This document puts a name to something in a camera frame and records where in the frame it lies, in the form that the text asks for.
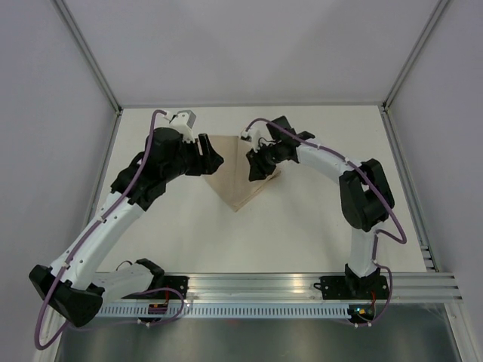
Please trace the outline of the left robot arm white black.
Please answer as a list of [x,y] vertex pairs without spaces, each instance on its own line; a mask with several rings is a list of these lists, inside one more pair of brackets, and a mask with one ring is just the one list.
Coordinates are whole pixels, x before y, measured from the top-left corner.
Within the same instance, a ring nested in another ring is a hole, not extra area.
[[158,298],[165,289],[165,271],[148,259],[107,274],[97,269],[170,181],[211,175],[222,164],[223,157],[207,134],[191,143],[173,128],[156,128],[146,138],[145,150],[118,174],[100,212],[76,241],[49,266],[36,265],[29,273],[38,294],[75,327],[85,326],[103,306],[118,299],[142,293]]

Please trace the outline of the beige cloth napkin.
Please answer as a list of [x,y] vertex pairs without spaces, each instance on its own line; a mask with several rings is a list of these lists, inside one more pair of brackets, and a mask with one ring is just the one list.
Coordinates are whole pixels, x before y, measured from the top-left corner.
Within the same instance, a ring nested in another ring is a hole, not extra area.
[[250,165],[246,158],[246,154],[251,150],[250,145],[237,136],[210,135],[209,139],[224,162],[214,174],[204,175],[203,178],[234,212],[255,198],[281,173],[277,167],[266,179],[251,182],[248,179]]

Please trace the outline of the left aluminium frame post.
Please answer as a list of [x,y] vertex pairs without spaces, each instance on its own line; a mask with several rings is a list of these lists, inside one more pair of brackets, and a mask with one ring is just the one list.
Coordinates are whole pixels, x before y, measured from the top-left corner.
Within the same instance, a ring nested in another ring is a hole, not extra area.
[[109,105],[113,109],[116,115],[120,115],[122,112],[122,106],[117,100],[106,76],[103,74],[102,69],[97,62],[91,47],[87,43],[82,31],[75,20],[71,10],[66,1],[64,0],[52,0],[51,4],[54,6],[55,11],[63,21],[68,33],[70,34],[75,46],[78,48],[82,58],[86,62],[91,74],[94,77],[97,85],[99,86],[101,93],[104,95]]

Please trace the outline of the right aluminium frame post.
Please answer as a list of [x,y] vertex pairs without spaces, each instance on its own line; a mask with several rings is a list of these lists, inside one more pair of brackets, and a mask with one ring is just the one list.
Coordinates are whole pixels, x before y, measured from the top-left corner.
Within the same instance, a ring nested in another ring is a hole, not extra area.
[[425,49],[425,46],[427,45],[429,39],[431,38],[432,34],[436,30],[441,19],[443,18],[452,3],[453,2],[451,0],[438,0],[436,2],[435,7],[432,9],[428,20],[425,22],[423,29],[418,35],[417,40],[411,48],[408,57],[406,58],[403,66],[398,72],[395,81],[389,89],[388,94],[380,104],[381,112],[387,112],[389,107],[394,103],[395,98],[398,96],[400,90],[403,87],[403,84],[405,83],[405,80],[411,73],[411,70],[413,69],[420,55]]

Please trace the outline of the aluminium mounting rail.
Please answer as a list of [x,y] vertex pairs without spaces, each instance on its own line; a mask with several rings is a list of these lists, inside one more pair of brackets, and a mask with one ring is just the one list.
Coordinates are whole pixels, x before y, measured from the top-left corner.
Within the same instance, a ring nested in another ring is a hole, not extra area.
[[[199,302],[322,302],[314,288],[319,273],[192,273],[186,297]],[[395,303],[461,302],[451,273],[396,272],[392,275]]]

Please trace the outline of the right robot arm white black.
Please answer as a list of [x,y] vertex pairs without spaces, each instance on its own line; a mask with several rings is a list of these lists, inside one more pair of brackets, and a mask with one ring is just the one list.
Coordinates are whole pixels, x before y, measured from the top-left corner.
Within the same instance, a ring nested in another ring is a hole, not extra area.
[[344,219],[351,227],[349,261],[341,276],[322,275],[314,287],[324,300],[382,300],[389,297],[389,283],[376,262],[377,230],[395,206],[382,164],[375,160],[350,161],[323,146],[308,131],[296,132],[281,116],[266,122],[270,138],[263,137],[253,124],[241,139],[251,144],[246,154],[251,182],[265,180],[284,161],[302,164],[338,185]]

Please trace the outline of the aluminium frame post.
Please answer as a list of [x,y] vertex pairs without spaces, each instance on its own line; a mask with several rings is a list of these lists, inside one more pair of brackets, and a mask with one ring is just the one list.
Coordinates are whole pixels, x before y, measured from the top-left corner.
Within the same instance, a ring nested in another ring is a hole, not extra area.
[[64,0],[52,0],[51,4],[54,6],[55,11],[63,21],[68,33],[70,34],[75,46],[78,48],[82,58],[86,62],[91,74],[94,77],[97,85],[99,86],[101,93],[104,95],[109,105],[113,109],[116,115],[120,115],[122,112],[122,106],[117,100],[106,76],[103,74],[102,69],[97,62],[91,47],[87,43],[82,31],[75,20],[71,10],[66,1]]
[[388,94],[380,104],[381,112],[387,112],[389,107],[394,103],[395,98],[398,96],[400,90],[403,87],[403,84],[405,83],[405,80],[411,73],[411,70],[413,69],[420,55],[425,49],[425,46],[427,45],[429,39],[431,38],[432,34],[436,30],[441,19],[443,18],[452,3],[453,2],[451,0],[438,0],[436,2],[435,7],[432,9],[428,20],[425,22],[423,29],[418,35],[417,40],[411,48],[408,57],[406,58],[403,66],[398,72],[395,81],[389,89]]

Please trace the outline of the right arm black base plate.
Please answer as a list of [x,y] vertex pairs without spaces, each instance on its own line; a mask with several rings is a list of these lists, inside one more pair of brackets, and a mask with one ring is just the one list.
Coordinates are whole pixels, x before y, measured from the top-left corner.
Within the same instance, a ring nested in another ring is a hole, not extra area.
[[384,276],[375,279],[345,276],[322,276],[313,284],[322,294],[323,300],[384,300],[389,296],[389,285]]

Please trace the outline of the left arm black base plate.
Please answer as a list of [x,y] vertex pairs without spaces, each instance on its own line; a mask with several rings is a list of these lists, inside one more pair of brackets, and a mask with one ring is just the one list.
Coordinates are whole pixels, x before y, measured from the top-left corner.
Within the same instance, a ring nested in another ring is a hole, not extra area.
[[151,293],[148,297],[151,299],[180,299],[175,293],[167,290],[160,290],[160,288],[170,288],[176,290],[184,299],[189,289],[189,277],[185,275],[165,275],[163,277],[155,278],[149,286]]

